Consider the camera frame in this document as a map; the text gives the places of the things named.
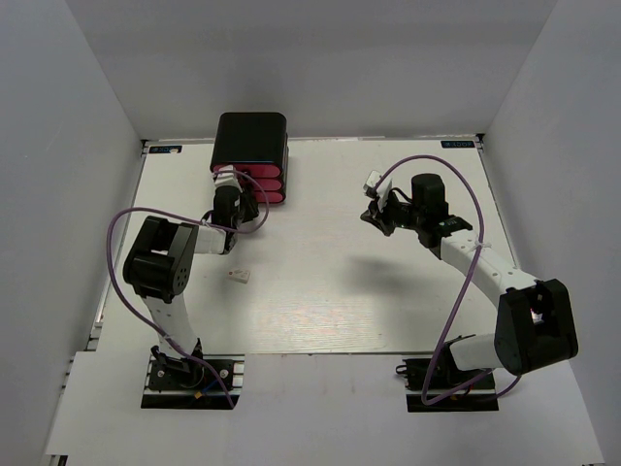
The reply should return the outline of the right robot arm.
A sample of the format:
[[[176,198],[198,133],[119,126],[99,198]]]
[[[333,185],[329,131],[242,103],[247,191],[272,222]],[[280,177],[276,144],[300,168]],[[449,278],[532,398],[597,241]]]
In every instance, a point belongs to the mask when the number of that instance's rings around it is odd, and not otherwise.
[[[484,246],[469,223],[449,212],[440,176],[413,177],[411,197],[400,201],[391,183],[381,183],[373,171],[364,191],[371,202],[362,220],[386,236],[397,228],[415,231],[424,248],[470,276],[497,309],[493,333],[444,344],[438,373],[445,384],[461,386],[483,369],[521,376],[577,355],[568,289],[556,279],[542,281],[517,269]]]

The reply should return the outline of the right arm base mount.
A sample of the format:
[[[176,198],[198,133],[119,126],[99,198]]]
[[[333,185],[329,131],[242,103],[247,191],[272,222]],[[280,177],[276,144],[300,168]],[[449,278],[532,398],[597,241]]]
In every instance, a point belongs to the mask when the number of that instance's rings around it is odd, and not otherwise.
[[[429,357],[408,358],[403,359],[395,368],[396,375],[405,382],[409,413],[476,413],[497,412],[499,410],[496,399],[496,384],[491,374],[487,374],[476,383],[469,383],[437,403],[425,405],[422,402],[422,388],[430,362]],[[448,374],[446,370],[438,367],[431,378],[427,397],[431,400],[450,392],[479,373],[480,371],[470,371]]]

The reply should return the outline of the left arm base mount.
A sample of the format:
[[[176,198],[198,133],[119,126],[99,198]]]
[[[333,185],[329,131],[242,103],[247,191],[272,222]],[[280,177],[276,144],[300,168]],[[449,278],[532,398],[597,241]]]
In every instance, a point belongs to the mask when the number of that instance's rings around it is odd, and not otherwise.
[[[204,365],[163,354],[151,348],[141,408],[159,410],[232,410],[242,393],[245,357],[242,354],[205,355],[228,390]]]

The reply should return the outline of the pink top drawer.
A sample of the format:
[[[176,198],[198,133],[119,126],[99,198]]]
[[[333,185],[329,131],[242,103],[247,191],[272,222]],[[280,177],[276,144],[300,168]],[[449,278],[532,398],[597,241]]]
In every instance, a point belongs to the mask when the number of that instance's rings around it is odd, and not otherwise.
[[[212,166],[211,171],[214,173],[228,168],[247,173],[255,179],[278,179],[281,177],[281,169],[273,164],[220,164]]]

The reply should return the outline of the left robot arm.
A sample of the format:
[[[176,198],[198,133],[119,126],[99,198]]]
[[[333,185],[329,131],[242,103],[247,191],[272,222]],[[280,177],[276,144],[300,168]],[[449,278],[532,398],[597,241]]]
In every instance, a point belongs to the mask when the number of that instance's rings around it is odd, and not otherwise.
[[[147,305],[153,323],[163,333],[151,349],[154,358],[182,386],[193,387],[205,376],[200,339],[189,323],[183,292],[196,254],[229,253],[236,231],[259,215],[249,186],[218,187],[212,210],[204,216],[212,226],[147,216],[125,259],[122,277]]]

